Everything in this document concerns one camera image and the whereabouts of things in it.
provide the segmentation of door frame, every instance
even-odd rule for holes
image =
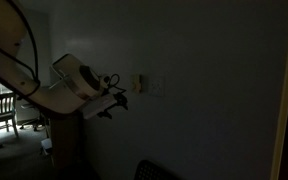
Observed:
[[[288,119],[288,52],[286,58],[284,84],[281,96],[280,111],[278,116],[270,180],[278,180],[279,177],[287,119]]]

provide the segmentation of white wall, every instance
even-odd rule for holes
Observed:
[[[51,45],[49,32],[49,16],[45,13],[40,13],[34,10],[25,9],[23,12],[30,24],[38,51],[38,70],[41,86],[50,85],[50,70],[51,61]],[[29,65],[35,70],[34,52],[29,35],[26,35],[25,40],[19,50],[17,58]],[[22,109],[21,105],[27,103],[25,100],[17,101],[17,120],[27,120],[38,116],[34,109]]]
[[[183,179],[267,180],[288,43],[288,1],[59,1],[53,60],[72,53],[117,73],[129,110],[85,123],[103,180],[131,180],[142,159]],[[130,77],[165,77],[164,97]]]

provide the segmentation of machine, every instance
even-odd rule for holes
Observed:
[[[127,109],[125,90],[110,83],[117,75],[99,76],[72,54],[64,55],[52,65],[60,80],[48,89],[41,88],[35,40],[22,12],[17,0],[0,0],[0,82],[3,85],[56,119],[76,111],[83,112],[86,119],[95,115],[112,118],[108,109],[114,106]],[[16,58],[26,33],[34,49],[35,72]],[[116,94],[109,91],[114,87],[119,90]]]

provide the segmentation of electrical outlet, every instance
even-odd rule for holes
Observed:
[[[148,92],[152,96],[164,96],[164,77],[154,77],[149,80]]]

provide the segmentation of mechanical arm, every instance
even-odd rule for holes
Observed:
[[[27,32],[31,35],[33,48],[35,45],[22,10],[17,0],[0,0],[0,82],[3,85],[51,117],[80,111],[86,119],[95,115],[111,118],[108,109],[116,105],[127,109],[125,90],[118,88],[121,92],[109,92],[110,88],[116,87],[110,84],[113,76],[97,75],[72,54],[66,54],[52,64],[60,80],[48,89],[41,88],[38,70],[34,73],[16,59]]]

